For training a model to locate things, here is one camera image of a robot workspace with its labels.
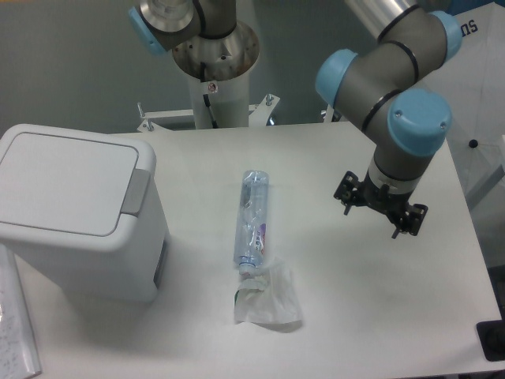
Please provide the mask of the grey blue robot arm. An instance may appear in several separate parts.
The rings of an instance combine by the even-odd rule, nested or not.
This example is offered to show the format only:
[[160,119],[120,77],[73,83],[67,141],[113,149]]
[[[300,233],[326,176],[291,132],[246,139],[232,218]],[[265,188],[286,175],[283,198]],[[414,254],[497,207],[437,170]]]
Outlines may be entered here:
[[[459,25],[415,1],[351,1],[349,7],[376,48],[364,56],[336,51],[320,67],[315,88],[376,149],[365,178],[347,172],[335,197],[346,208],[385,215],[397,233],[416,235],[428,209],[411,204],[410,196],[452,122],[445,99],[417,82],[457,54]],[[141,1],[129,19],[146,48],[170,52],[188,78],[197,128],[250,125],[249,73],[260,46],[238,20],[235,2]]]

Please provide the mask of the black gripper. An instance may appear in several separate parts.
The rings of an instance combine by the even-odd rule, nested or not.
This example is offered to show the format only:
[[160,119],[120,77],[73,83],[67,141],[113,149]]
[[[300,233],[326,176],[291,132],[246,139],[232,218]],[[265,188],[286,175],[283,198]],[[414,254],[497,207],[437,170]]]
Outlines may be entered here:
[[390,189],[388,185],[376,186],[368,174],[364,181],[360,182],[352,171],[347,171],[333,197],[344,206],[345,215],[349,214],[352,207],[361,207],[364,198],[369,208],[387,216],[395,225],[392,238],[397,238],[400,234],[417,236],[427,215],[428,206],[409,205],[409,193],[393,194]]

